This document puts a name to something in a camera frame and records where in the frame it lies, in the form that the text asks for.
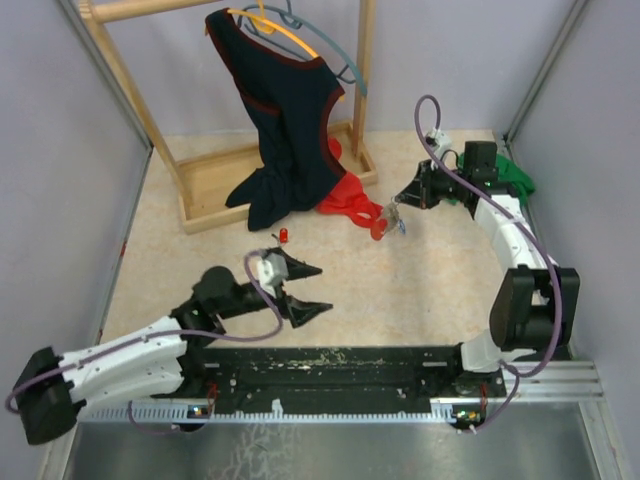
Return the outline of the metal key holder red handle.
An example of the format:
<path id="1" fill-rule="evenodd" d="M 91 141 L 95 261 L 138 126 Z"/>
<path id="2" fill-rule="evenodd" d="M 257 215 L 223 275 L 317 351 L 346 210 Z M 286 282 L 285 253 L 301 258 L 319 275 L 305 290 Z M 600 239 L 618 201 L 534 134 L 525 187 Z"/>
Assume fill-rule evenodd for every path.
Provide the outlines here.
<path id="1" fill-rule="evenodd" d="M 400 220 L 402 220 L 402 218 L 399 212 L 399 204 L 396 204 L 391 200 L 386 206 L 383 207 L 381 214 L 372 224 L 370 228 L 371 238 L 375 241 L 380 241 L 390 234 L 401 234 L 398 230 L 398 222 Z"/>

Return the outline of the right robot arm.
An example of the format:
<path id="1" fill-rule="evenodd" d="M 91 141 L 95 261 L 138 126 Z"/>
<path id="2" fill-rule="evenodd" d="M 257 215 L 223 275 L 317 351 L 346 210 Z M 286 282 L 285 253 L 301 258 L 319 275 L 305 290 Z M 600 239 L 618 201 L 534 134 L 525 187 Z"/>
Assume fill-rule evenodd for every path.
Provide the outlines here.
<path id="1" fill-rule="evenodd" d="M 473 393 L 482 373 L 502 363 L 569 343 L 580 277 L 541 251 L 522 211 L 533 191 L 529 177 L 499 155 L 495 143 L 468 141 L 453 170 L 423 160 L 394 198 L 421 210 L 445 200 L 462 204 L 490 240 L 504 272 L 488 328 L 460 344 L 460 362 L 446 372 L 448 387 L 458 395 Z"/>

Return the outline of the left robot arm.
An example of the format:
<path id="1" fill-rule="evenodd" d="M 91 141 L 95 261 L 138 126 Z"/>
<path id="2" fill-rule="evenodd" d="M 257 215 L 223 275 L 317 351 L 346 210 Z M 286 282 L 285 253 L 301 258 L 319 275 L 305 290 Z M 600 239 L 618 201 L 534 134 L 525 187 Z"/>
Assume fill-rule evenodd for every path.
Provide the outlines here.
<path id="1" fill-rule="evenodd" d="M 226 332 L 226 319 L 270 311 L 277 324 L 255 336 L 261 342 L 278 335 L 286 323 L 299 328 L 333 307 L 286 292 L 286 282 L 323 271 L 280 247 L 246 254 L 244 269 L 244 284 L 225 266 L 207 269 L 184 303 L 131 334 L 64 354 L 50 347 L 33 353 L 5 400 L 6 410 L 19 417 L 27 443 L 56 440 L 80 419 L 121 402 L 201 394 L 208 384 L 206 348 L 216 340 L 241 340 Z"/>

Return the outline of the key with red tag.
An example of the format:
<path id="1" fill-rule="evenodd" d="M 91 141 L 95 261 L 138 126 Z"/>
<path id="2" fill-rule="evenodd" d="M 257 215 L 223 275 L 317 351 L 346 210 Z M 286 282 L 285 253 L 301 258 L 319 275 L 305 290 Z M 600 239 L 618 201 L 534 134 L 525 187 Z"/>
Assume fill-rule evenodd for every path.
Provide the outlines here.
<path id="1" fill-rule="evenodd" d="M 273 233 L 272 237 L 279 246 L 286 245 L 289 242 L 289 232 L 287 228 L 280 228 L 277 233 Z"/>

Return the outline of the red cloth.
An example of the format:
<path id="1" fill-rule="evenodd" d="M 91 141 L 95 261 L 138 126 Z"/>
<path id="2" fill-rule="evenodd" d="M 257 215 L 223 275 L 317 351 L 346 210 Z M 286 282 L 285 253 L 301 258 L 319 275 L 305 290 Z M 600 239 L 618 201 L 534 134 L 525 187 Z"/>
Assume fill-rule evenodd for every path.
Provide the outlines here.
<path id="1" fill-rule="evenodd" d="M 314 209 L 324 215 L 347 217 L 354 225 L 370 230 L 381 216 L 383 207 L 369 198 L 359 177 L 340 164 L 342 147 L 339 141 L 329 136 L 326 146 L 330 177 L 324 186 L 326 193 Z"/>

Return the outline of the green cloth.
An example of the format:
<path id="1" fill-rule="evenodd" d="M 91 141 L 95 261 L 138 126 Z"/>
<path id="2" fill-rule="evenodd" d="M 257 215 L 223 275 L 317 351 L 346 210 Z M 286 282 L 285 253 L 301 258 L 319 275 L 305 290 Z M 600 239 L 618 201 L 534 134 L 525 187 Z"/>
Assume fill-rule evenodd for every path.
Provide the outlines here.
<path id="1" fill-rule="evenodd" d="M 479 198 L 510 195 L 519 200 L 521 207 L 526 207 L 529 197 L 535 192 L 533 180 L 502 155 L 476 157 L 471 153 L 464 153 L 458 157 L 456 165 L 455 173 L 483 194 L 478 196 L 459 182 L 453 182 L 448 196 L 454 200 L 469 203 L 476 202 Z"/>

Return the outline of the wooden clothes rack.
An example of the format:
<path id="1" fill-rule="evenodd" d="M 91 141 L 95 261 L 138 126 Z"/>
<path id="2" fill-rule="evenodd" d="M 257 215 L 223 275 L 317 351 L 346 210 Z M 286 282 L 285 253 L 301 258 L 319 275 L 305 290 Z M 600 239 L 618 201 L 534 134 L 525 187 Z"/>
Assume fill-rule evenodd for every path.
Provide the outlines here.
<path id="1" fill-rule="evenodd" d="M 248 217 L 247 205 L 228 209 L 224 206 L 224 201 L 233 187 L 260 166 L 258 145 L 249 144 L 177 161 L 106 25 L 202 4 L 201 1 L 114 1 L 98 5 L 92 1 L 77 3 L 80 17 L 91 38 L 177 186 L 180 218 L 183 229 L 188 234 L 240 222 Z M 375 1 L 359 3 L 357 59 L 352 70 L 361 74 L 362 81 L 355 94 L 353 118 L 328 127 L 328 134 L 336 137 L 343 147 L 340 157 L 342 165 L 357 175 L 365 186 L 378 182 L 377 168 L 364 141 L 367 111 L 365 90 L 370 78 L 376 6 Z"/>

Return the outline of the dark navy shirt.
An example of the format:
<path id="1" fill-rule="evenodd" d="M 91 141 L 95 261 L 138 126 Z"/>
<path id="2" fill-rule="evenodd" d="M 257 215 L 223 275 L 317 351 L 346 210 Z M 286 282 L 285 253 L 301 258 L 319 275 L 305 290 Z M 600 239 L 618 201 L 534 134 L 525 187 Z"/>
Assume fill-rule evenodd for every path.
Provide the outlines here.
<path id="1" fill-rule="evenodd" d="M 316 208 L 346 171 L 331 153 L 329 115 L 343 95 L 325 60 L 294 60 L 243 33 L 227 9 L 205 19 L 259 140 L 262 167 L 226 199 L 248 206 L 247 228 L 270 228 L 292 212 Z"/>

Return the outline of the teal hanger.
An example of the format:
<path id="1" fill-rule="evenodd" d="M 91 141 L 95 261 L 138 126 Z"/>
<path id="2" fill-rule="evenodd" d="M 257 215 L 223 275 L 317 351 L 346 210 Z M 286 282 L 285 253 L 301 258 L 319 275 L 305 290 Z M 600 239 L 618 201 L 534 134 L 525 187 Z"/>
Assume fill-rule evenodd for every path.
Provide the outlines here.
<path id="1" fill-rule="evenodd" d="M 339 69 L 333 70 L 334 77 L 344 86 L 354 87 L 360 97 L 368 96 L 368 81 L 358 60 L 328 33 L 301 16 L 292 1 L 284 1 L 282 6 L 254 1 L 233 16 L 244 33 L 287 58 L 311 60 L 321 53 L 331 52 L 342 62 Z"/>

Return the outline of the yellow hanger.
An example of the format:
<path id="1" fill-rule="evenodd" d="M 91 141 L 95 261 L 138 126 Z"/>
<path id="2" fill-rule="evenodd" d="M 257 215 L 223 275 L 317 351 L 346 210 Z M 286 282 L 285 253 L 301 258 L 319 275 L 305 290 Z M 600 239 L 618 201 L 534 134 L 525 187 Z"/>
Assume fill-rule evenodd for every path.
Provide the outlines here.
<path id="1" fill-rule="evenodd" d="M 306 56 L 295 60 L 278 53 L 248 36 L 237 25 L 247 19 L 258 28 L 269 30 L 299 46 Z M 329 71 L 324 59 L 289 29 L 269 20 L 263 14 L 254 14 L 234 8 L 224 8 L 205 18 L 206 34 L 243 98 L 265 102 L 271 106 L 283 96 L 304 98 L 331 98 L 345 100 L 345 91 Z"/>

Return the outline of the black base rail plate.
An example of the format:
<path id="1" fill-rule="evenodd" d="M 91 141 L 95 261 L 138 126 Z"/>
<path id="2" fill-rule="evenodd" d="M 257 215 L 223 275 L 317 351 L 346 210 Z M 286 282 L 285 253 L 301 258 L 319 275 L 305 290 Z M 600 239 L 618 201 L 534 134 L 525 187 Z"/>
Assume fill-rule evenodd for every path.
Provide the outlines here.
<path id="1" fill-rule="evenodd" d="M 470 373 L 457 346 L 207 348 L 182 363 L 174 399 L 203 398 L 217 414 L 428 413 L 441 397 L 506 393 L 500 372 Z"/>

